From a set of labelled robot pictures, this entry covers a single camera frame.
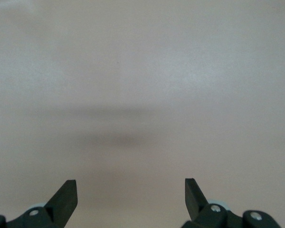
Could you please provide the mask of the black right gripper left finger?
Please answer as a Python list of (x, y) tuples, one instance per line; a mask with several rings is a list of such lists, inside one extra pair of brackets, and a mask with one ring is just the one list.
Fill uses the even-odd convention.
[(42, 207), (32, 207), (14, 220), (0, 215), (0, 228), (64, 228), (77, 207), (75, 180), (67, 180)]

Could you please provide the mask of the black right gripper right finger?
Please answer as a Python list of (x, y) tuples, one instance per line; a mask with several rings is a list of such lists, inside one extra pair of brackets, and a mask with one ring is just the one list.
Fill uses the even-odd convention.
[(209, 203), (195, 179), (185, 180), (185, 203), (191, 220), (184, 228), (280, 228), (267, 213), (247, 210), (237, 216), (218, 203)]

